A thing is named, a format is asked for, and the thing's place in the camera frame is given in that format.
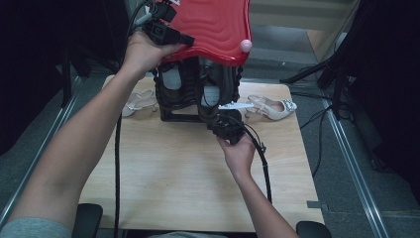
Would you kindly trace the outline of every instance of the high heel shoe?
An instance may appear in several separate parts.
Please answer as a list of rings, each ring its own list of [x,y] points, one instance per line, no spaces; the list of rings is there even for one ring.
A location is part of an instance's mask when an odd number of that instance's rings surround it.
[[[152,107],[152,111],[157,111],[158,109],[155,107],[157,104],[157,99],[155,97],[155,93],[150,90],[146,89],[140,93],[132,93],[127,100],[126,105],[123,108],[122,116],[128,117],[131,116],[135,111],[142,110],[144,107]]]
[[[264,96],[250,95],[250,100],[247,103],[253,103],[254,107],[247,108],[246,117],[249,117],[249,113],[259,113],[268,117],[271,120],[278,121],[284,117],[290,115],[297,109],[297,105],[290,99],[282,99],[279,101],[271,100]]]

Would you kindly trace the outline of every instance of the gray floor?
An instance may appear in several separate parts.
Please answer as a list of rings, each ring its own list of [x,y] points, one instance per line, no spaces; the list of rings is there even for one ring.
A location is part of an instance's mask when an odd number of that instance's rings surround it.
[[[303,67],[317,63],[305,31],[279,27],[253,26],[253,50],[244,67],[243,81],[278,83]],[[108,71],[95,70],[90,78],[82,78],[71,114],[84,105],[100,88]],[[292,92],[321,94],[316,87],[316,74],[289,85]],[[15,147],[0,157],[0,205],[7,207],[9,199],[37,156],[56,115],[60,113],[59,93],[40,116],[28,127]],[[325,101],[293,96],[298,105],[297,118],[302,125],[316,112],[325,108]],[[314,178],[319,200],[324,204],[323,215],[333,237],[374,237],[360,192],[349,171],[342,145],[333,130],[334,120],[322,122],[323,153],[321,166]],[[420,207],[410,188],[396,174],[382,174],[370,165],[370,154],[354,123],[341,120],[357,164],[384,220],[389,237],[420,237]],[[313,170],[318,160],[320,121],[302,129],[302,137]],[[112,237],[110,230],[100,230],[98,237]]]

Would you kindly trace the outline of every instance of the person's left hand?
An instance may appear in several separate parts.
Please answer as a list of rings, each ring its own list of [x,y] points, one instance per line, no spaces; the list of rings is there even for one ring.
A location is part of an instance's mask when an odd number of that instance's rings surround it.
[[[145,33],[135,32],[127,44],[123,69],[143,78],[145,73],[157,67],[161,59],[178,51],[182,45],[157,46]]]

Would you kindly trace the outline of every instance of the gray sleeve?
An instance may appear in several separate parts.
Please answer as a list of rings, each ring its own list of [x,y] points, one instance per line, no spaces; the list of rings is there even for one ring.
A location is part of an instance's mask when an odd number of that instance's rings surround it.
[[[0,238],[71,238],[71,232],[56,221],[25,217],[7,223],[0,231]]]

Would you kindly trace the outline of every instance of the person's right hand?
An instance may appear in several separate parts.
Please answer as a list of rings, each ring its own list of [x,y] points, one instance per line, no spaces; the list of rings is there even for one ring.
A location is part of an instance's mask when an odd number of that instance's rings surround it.
[[[216,137],[220,147],[225,153],[226,164],[235,179],[251,176],[251,164],[253,163],[256,147],[248,136],[235,145],[230,145],[226,140]]]

